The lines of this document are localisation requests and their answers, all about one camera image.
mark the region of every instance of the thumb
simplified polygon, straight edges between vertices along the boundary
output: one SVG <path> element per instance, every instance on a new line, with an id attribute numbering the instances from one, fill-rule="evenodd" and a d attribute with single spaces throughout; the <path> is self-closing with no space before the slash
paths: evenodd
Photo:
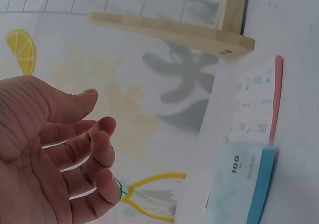
<path id="1" fill-rule="evenodd" d="M 35 76 L 0 81 L 0 115 L 9 120 L 7 129 L 18 127 L 27 140 L 34 138 L 47 122 L 71 124 L 82 120 L 97 98 L 95 89 L 69 95 Z"/>

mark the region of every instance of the number 100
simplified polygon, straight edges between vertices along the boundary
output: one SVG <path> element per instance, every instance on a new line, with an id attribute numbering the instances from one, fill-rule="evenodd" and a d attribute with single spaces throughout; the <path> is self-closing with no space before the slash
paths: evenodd
<path id="1" fill-rule="evenodd" d="M 233 173 L 237 173 L 238 169 L 238 162 L 239 162 L 239 156 L 234 157 L 234 164 L 233 164 Z"/>

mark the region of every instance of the hand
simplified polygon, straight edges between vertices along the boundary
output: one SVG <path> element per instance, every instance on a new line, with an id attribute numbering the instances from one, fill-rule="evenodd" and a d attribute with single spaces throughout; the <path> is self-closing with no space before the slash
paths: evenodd
<path id="1" fill-rule="evenodd" d="M 109 170 L 116 123 L 82 120 L 97 98 L 94 89 L 69 95 L 34 76 L 0 81 L 0 224 L 82 224 L 118 202 Z"/>

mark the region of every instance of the yellow lemon drawing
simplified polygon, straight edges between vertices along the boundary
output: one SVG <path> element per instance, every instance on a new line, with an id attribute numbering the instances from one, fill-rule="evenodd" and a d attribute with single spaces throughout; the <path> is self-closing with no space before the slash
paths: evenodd
<path id="1" fill-rule="evenodd" d="M 36 49 L 29 33 L 24 30 L 13 30 L 5 37 L 16 60 L 26 75 L 34 72 L 36 63 Z"/>
<path id="2" fill-rule="evenodd" d="M 177 194 L 181 189 L 183 173 L 152 176 L 132 184 L 122 202 L 150 218 L 174 223 Z"/>

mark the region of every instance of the wooden stick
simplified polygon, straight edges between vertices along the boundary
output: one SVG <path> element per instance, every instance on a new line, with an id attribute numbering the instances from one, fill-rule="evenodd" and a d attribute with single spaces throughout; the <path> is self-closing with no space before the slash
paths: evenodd
<path id="1" fill-rule="evenodd" d="M 255 44 L 253 39 L 238 34 L 162 19 L 92 12 L 88 22 L 174 42 L 220 57 L 250 52 Z"/>
<path id="2" fill-rule="evenodd" d="M 246 0 L 220 0 L 218 29 L 240 34 Z"/>

